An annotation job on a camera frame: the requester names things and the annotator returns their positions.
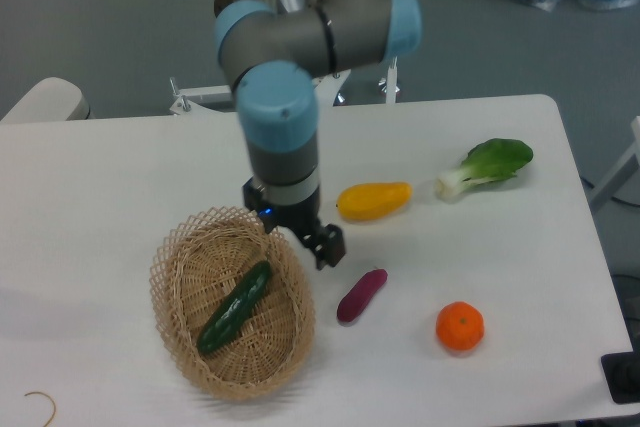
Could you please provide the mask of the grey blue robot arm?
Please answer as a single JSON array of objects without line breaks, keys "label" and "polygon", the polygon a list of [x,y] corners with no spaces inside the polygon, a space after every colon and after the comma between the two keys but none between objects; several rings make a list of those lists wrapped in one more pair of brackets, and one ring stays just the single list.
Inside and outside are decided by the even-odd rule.
[{"label": "grey blue robot arm", "polygon": [[422,39],[419,0],[312,0],[278,12],[267,0],[236,0],[214,27],[217,62],[230,87],[252,169],[245,206],[266,231],[289,229],[315,257],[335,266],[342,230],[323,224],[313,82],[391,60]]}]

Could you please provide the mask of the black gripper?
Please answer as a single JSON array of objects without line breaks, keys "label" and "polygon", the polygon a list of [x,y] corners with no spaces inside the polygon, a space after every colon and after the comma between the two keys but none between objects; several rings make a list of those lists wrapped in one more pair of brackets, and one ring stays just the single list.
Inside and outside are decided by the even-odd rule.
[{"label": "black gripper", "polygon": [[276,227],[290,230],[315,257],[317,270],[335,267],[346,254],[343,230],[334,224],[322,225],[318,217],[320,189],[304,194],[300,201],[274,201],[265,187],[256,187],[252,178],[242,188],[245,207],[255,212],[267,234]]}]

